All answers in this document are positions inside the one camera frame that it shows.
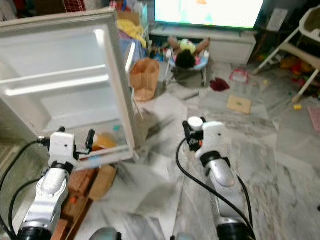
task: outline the plastic bag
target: plastic bag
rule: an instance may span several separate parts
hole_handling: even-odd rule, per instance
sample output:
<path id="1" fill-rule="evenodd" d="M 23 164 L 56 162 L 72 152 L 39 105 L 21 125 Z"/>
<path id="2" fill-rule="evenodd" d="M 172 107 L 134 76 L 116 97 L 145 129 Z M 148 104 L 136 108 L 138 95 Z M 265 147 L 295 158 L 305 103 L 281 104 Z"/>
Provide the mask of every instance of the plastic bag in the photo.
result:
<path id="1" fill-rule="evenodd" d="M 133 66 L 130 72 L 130 85 L 134 88 L 136 101 L 146 102 L 155 96 L 159 70 L 159 63 L 148 57 L 139 60 Z"/>

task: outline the tv screen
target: tv screen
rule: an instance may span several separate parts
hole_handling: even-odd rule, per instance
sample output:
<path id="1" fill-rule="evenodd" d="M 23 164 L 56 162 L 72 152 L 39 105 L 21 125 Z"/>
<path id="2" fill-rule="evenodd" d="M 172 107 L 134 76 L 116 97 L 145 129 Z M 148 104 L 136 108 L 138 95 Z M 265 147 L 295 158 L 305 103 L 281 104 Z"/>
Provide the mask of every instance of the tv screen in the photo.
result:
<path id="1" fill-rule="evenodd" d="M 253 29 L 263 0 L 155 0 L 157 22 Z"/>

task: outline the yellow cloth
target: yellow cloth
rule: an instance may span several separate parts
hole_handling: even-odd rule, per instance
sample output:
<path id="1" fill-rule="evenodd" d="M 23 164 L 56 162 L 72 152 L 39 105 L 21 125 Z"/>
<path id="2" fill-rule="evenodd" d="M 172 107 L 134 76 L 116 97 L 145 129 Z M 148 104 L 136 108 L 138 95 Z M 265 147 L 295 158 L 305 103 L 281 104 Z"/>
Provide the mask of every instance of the yellow cloth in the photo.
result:
<path id="1" fill-rule="evenodd" d="M 134 38 L 140 41 L 144 48 L 147 47 L 146 40 L 144 40 L 144 38 L 141 36 L 144 33 L 144 29 L 142 28 L 141 25 L 136 26 L 132 21 L 127 19 L 118 19 L 116 21 L 116 25 L 118 29 L 124 31 L 131 38 Z"/>

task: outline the red cloth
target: red cloth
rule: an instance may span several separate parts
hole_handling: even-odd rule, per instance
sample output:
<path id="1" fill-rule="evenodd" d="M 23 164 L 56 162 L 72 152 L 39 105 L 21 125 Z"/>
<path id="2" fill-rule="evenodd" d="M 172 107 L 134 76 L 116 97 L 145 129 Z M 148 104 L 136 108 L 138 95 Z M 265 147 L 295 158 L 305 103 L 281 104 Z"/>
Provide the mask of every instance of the red cloth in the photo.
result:
<path id="1" fill-rule="evenodd" d="M 15 7 L 18 11 L 23 11 L 26 9 L 26 1 L 25 0 L 14 0 L 14 4 L 15 4 Z"/>
<path id="2" fill-rule="evenodd" d="M 225 80 L 218 77 L 216 77 L 215 80 L 210 82 L 210 87 L 216 92 L 222 92 L 230 88 L 230 86 Z"/>
<path id="3" fill-rule="evenodd" d="M 67 13 L 84 12 L 86 10 L 84 0 L 64 0 L 64 7 Z"/>

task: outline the mini fridge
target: mini fridge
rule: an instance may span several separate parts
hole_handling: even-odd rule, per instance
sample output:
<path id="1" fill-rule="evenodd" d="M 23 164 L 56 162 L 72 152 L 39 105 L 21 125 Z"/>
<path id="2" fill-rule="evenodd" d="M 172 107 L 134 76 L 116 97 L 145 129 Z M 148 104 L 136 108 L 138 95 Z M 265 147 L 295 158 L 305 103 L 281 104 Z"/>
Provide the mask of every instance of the mini fridge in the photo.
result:
<path id="1" fill-rule="evenodd" d="M 0 24 L 0 98 L 37 137 L 59 127 L 84 148 L 90 129 L 110 143 L 77 169 L 133 157 L 138 137 L 112 8 Z"/>

